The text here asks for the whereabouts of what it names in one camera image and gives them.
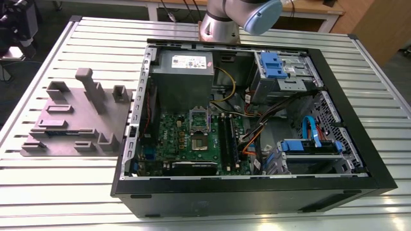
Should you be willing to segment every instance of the orange wire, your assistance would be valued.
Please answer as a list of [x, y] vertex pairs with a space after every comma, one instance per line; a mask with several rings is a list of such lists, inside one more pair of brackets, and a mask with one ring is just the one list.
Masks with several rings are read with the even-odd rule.
[[247, 146], [243, 149], [243, 153], [246, 152], [247, 148], [250, 147], [251, 143], [255, 141], [255, 139], [258, 138], [259, 134], [262, 133], [263, 129], [256, 133], [256, 135], [252, 137], [251, 141], [248, 142]]
[[255, 115], [255, 114], [254, 114], [254, 113], [248, 113], [248, 112], [247, 112], [247, 108], [248, 108], [248, 106], [250, 106], [250, 103], [248, 103], [248, 104], [246, 104], [246, 107], [244, 107], [244, 114], [246, 114], [246, 115], [248, 115], [248, 116], [252, 116], [252, 115]]
[[320, 129], [320, 126], [316, 125], [315, 127], [316, 127], [316, 130], [319, 131], [320, 139], [324, 140], [324, 139], [326, 139], [326, 136], [324, 136], [324, 134], [323, 134], [323, 131], [322, 131], [322, 129]]

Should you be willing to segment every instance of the slotted metal tabletop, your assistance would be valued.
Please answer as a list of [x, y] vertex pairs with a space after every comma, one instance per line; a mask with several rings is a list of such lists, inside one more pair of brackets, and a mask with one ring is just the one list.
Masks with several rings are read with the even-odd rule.
[[104, 88], [137, 86], [147, 38], [197, 40], [197, 25], [83, 18], [69, 22], [0, 132], [0, 229], [410, 230], [411, 110], [362, 44], [347, 35], [240, 32], [241, 43], [318, 48], [339, 80], [398, 189], [324, 213], [137, 219], [109, 190], [116, 157], [23, 157], [51, 81], [93, 69]]

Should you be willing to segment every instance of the wooden table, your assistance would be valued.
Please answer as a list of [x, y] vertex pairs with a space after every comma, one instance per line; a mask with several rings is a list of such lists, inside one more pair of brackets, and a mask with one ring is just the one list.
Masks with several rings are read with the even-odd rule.
[[[145, 6], [148, 9], [149, 21], [159, 21], [157, 8], [163, 8], [161, 0], [63, 0], [72, 2], [101, 3], [111, 5]], [[163, 0], [168, 8], [187, 9], [183, 0]], [[188, 7], [196, 10], [193, 1], [187, 0]], [[207, 10], [207, 0], [196, 0], [199, 9]], [[323, 24], [318, 32], [328, 33], [334, 27], [339, 16], [344, 14], [344, 9], [336, 2], [334, 7], [323, 5], [323, 0], [295, 0], [295, 14], [296, 18], [310, 18], [323, 20]], [[288, 3], [283, 7], [283, 17], [290, 17], [292, 12], [292, 4]]]

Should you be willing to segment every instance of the cable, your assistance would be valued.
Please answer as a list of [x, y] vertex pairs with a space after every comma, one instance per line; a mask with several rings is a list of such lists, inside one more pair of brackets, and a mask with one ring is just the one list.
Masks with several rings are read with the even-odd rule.
[[248, 112], [247, 112], [247, 108], [248, 108], [248, 106], [250, 106], [250, 103], [248, 103], [248, 104], [246, 104], [246, 107], [244, 107], [244, 114], [246, 114], [246, 115], [248, 115], [248, 116], [252, 116], [252, 115], [255, 115], [255, 114], [254, 114], [254, 113], [248, 113]]
[[201, 20], [201, 14], [200, 14], [200, 9], [199, 9], [197, 3], [195, 2], [195, 0], [192, 0], [192, 2], [193, 2], [193, 5], [195, 5], [195, 8], [197, 8], [199, 20]]
[[188, 14], [189, 14], [192, 23], [195, 23], [195, 20], [193, 20], [193, 17], [192, 17], [192, 15], [191, 15], [191, 9], [189, 9], [189, 7], [188, 7], [187, 1], [185, 1], [185, 0], [183, 0], [183, 1], [184, 1], [185, 6], [187, 6], [187, 10], [188, 10]]
[[236, 115], [240, 115], [240, 116], [244, 116], [244, 117], [254, 117], [251, 115], [244, 115], [239, 112], [231, 112], [231, 111], [227, 111], [225, 109], [223, 109], [216, 103], [211, 103], [212, 105], [216, 106], [216, 108], [221, 111], [221, 112], [225, 112], [225, 113], [231, 113], [231, 114], [236, 114]]
[[318, 93], [318, 90], [312, 90], [312, 91], [307, 91], [307, 92], [302, 92], [302, 93], [296, 93], [292, 96], [290, 96], [288, 98], [283, 99], [280, 102], [278, 102], [275, 105], [272, 105], [268, 110], [263, 113], [263, 115], [260, 116], [260, 118], [258, 119], [258, 127], [248, 133], [244, 134], [243, 139], [246, 139], [250, 135], [252, 135], [255, 132], [259, 131], [260, 127], [263, 127], [268, 121], [268, 117], [271, 115], [275, 115], [280, 110], [283, 110], [288, 104], [291, 102], [294, 102], [296, 99], [304, 97], [304, 96], [310, 96]]
[[225, 100], [224, 102], [225, 102], [227, 105], [229, 106], [231, 110], [232, 110], [232, 111], [236, 111], [236, 109], [235, 109], [233, 105], [231, 104], [231, 102], [229, 102], [228, 100]]
[[169, 11], [168, 11], [168, 9], [167, 9], [167, 6], [165, 6], [165, 3], [164, 3], [163, 0], [161, 0], [161, 3], [163, 3], [163, 7], [164, 7], [164, 10], [165, 10], [165, 13], [169, 14]]
[[13, 65], [13, 64], [25, 64], [25, 63], [43, 64], [41, 62], [36, 62], [36, 61], [24, 61], [24, 62], [13, 62], [13, 63], [9, 63], [9, 64], [4, 64], [3, 66], [9, 66], [9, 65]]
[[251, 143], [255, 141], [255, 139], [258, 138], [258, 136], [260, 135], [263, 129], [256, 133], [256, 135], [252, 137], [252, 139], [250, 140], [248, 144], [246, 145], [246, 147], [243, 148], [241, 153], [244, 153], [247, 151], [247, 148], [250, 147]]
[[169, 20], [171, 20], [173, 23], [176, 23], [176, 22], [177, 22], [177, 20], [175, 19], [173, 14], [168, 11], [167, 6], [165, 6], [165, 4], [164, 4], [164, 1], [163, 1], [163, 0], [161, 0], [161, 3], [163, 3], [163, 7], [164, 7], [164, 10], [165, 10], [165, 13], [167, 13], [167, 16], [168, 16]]
[[291, 18], [294, 18], [294, 15], [295, 15], [295, 4], [294, 4], [292, 0], [291, 0], [291, 4], [292, 4]]
[[232, 91], [231, 91], [229, 95], [228, 95], [225, 98], [223, 98], [221, 100], [212, 100], [212, 101], [211, 101], [212, 103], [216, 103], [216, 102], [223, 102], [223, 101], [228, 100], [228, 99], [233, 96], [233, 93], [236, 92], [236, 82], [235, 82], [235, 80], [233, 80], [231, 74], [229, 74], [224, 69], [221, 69], [221, 68], [217, 67], [217, 66], [215, 66], [213, 68], [216, 68], [216, 69], [219, 69], [220, 71], [223, 71], [224, 74], [229, 77], [231, 82], [232, 82]]
[[323, 130], [322, 130], [320, 126], [316, 125], [315, 127], [316, 127], [316, 130], [319, 131], [320, 139], [327, 141], [328, 139], [327, 139], [327, 137], [326, 137], [326, 135], [323, 133]]

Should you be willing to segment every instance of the power supply label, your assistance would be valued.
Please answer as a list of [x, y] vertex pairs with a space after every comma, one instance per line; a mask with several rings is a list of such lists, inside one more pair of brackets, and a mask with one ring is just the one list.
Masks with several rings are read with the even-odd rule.
[[207, 69], [205, 56], [175, 55], [172, 57], [172, 68]]

